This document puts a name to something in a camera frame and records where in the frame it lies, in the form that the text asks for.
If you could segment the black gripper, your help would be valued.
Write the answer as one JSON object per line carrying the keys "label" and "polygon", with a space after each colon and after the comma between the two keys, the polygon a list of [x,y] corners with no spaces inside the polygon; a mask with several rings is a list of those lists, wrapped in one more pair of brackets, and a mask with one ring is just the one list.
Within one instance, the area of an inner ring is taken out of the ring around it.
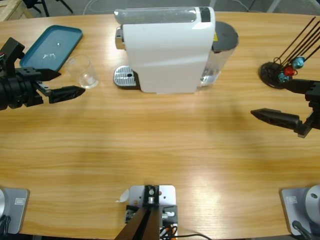
{"label": "black gripper", "polygon": [[284,113],[279,110],[261,108],[251,110],[250,113],[257,119],[270,125],[291,129],[300,138],[305,138],[312,129],[320,129],[320,88],[319,81],[292,79],[283,83],[283,87],[293,93],[305,94],[305,100],[312,112],[303,123],[300,117],[295,114]]}
{"label": "black gripper", "polygon": [[50,104],[75,99],[86,91],[75,85],[51,90],[43,82],[53,80],[61,74],[48,68],[20,68],[19,72],[24,79],[19,76],[12,79],[4,75],[0,77],[0,110],[43,104],[43,97],[37,91],[48,97]]}

